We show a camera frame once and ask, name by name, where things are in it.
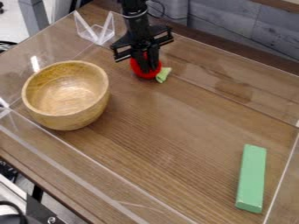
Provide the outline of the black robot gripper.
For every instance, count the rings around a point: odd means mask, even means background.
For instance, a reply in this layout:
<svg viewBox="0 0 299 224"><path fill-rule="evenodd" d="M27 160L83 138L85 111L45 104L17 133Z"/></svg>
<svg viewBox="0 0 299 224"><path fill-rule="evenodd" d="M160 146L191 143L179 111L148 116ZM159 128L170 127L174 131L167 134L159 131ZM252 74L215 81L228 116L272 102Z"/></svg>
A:
<svg viewBox="0 0 299 224"><path fill-rule="evenodd" d="M136 38L128 31L110 46L114 52L115 62L131 58L131 67L134 71L140 74L148 74L150 70L155 70L159 66L159 47L172 42L172 28L168 25L151 25L150 35L142 38Z"/></svg>

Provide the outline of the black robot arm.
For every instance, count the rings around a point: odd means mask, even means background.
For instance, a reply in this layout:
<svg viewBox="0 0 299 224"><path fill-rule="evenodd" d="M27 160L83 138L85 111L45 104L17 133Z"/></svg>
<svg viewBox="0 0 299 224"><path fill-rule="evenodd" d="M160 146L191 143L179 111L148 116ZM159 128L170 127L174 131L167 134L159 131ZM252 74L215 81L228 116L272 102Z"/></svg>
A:
<svg viewBox="0 0 299 224"><path fill-rule="evenodd" d="M174 41L172 28L150 24L147 0L118 0L126 21L126 34L111 45L115 61L131 59L143 74L159 68L160 47Z"/></svg>

